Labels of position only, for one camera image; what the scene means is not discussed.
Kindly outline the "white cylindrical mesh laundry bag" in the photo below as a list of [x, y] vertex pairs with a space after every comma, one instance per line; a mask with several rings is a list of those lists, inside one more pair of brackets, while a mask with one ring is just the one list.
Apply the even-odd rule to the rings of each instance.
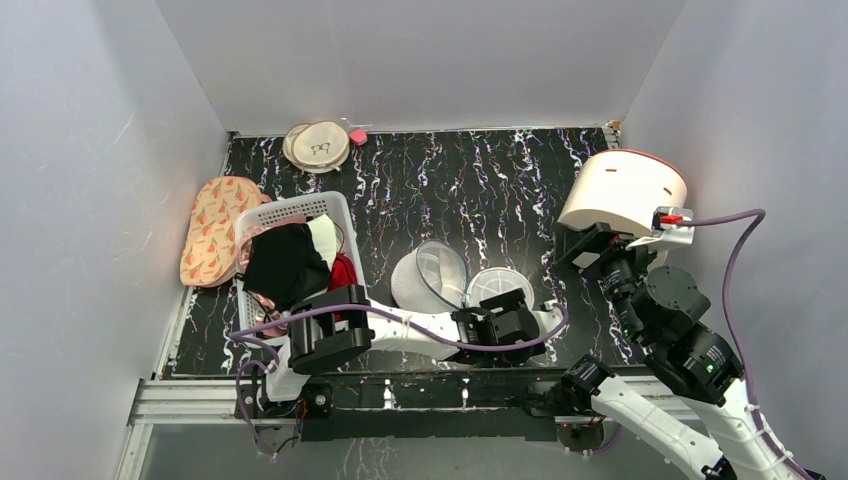
[[516, 289], [527, 304], [535, 303], [531, 283], [518, 271], [491, 267], [473, 274], [460, 254], [440, 240], [426, 240], [403, 256], [390, 277], [390, 293], [399, 308], [429, 314], [480, 307]]

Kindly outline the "white bra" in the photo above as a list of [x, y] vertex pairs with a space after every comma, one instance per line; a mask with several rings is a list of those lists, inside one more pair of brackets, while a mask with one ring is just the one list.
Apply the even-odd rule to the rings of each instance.
[[324, 214], [307, 221], [306, 226], [311, 233], [315, 251], [331, 268], [338, 252], [335, 223]]

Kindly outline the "black bra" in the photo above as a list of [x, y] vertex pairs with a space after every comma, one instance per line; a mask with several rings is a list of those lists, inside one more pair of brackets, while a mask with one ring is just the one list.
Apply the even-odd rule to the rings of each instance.
[[241, 279], [248, 293], [269, 300], [273, 310], [282, 312], [327, 289], [331, 271], [315, 248], [310, 228], [290, 223], [252, 239]]

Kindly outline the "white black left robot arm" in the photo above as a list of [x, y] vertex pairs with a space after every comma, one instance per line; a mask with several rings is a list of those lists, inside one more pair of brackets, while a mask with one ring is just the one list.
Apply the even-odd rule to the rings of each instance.
[[437, 362], [512, 367], [543, 354], [568, 324], [566, 307], [534, 310], [518, 290], [480, 307], [428, 314], [366, 298], [360, 286], [315, 297], [278, 320], [288, 329], [268, 370], [260, 403], [275, 416], [297, 407], [307, 381], [371, 351], [414, 353]]

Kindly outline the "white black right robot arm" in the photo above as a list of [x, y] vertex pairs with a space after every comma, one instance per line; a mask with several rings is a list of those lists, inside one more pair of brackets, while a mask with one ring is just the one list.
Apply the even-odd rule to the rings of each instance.
[[730, 343], [701, 322], [710, 301], [679, 268], [649, 267], [656, 255], [635, 236], [598, 222], [559, 227], [556, 266], [576, 264], [598, 279], [626, 338], [649, 348], [645, 366], [703, 423], [700, 434], [637, 394], [599, 359], [583, 356], [544, 394], [551, 407], [597, 414], [663, 454], [690, 479], [819, 479], [775, 438]]

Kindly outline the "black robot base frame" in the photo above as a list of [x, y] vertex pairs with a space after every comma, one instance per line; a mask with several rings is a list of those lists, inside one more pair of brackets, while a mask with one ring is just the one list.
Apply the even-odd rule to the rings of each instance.
[[616, 438], [623, 421], [560, 392], [558, 368], [333, 373], [274, 403], [248, 375], [141, 381], [132, 427], [252, 424], [273, 447], [397, 438], [522, 438], [560, 442], [585, 456]]

